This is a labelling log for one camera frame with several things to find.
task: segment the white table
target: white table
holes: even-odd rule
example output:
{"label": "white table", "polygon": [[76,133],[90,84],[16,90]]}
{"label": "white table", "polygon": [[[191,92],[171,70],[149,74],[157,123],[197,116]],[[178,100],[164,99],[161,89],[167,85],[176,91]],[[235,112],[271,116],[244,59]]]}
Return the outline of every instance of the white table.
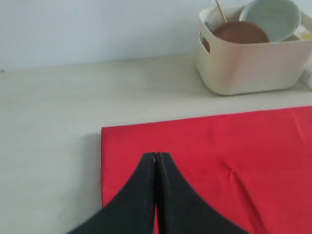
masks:
{"label": "white table", "polygon": [[312,105],[303,83],[217,96],[192,56],[4,72],[0,233],[62,234],[101,208],[103,126],[302,105]]}

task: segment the red cloth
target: red cloth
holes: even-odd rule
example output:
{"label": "red cloth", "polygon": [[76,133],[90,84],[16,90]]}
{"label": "red cloth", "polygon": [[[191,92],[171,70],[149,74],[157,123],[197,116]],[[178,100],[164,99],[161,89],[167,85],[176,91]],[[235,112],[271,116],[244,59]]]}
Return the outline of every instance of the red cloth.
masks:
{"label": "red cloth", "polygon": [[312,233],[312,107],[103,128],[103,205],[145,152],[250,233]]}

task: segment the white bowl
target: white bowl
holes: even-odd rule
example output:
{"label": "white bowl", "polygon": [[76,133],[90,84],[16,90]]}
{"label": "white bowl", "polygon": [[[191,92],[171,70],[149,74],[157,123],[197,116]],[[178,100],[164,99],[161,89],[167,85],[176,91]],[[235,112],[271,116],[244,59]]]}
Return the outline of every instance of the white bowl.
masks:
{"label": "white bowl", "polygon": [[291,0],[254,0],[242,10],[239,21],[256,24],[271,42],[284,41],[299,26],[301,14]]}

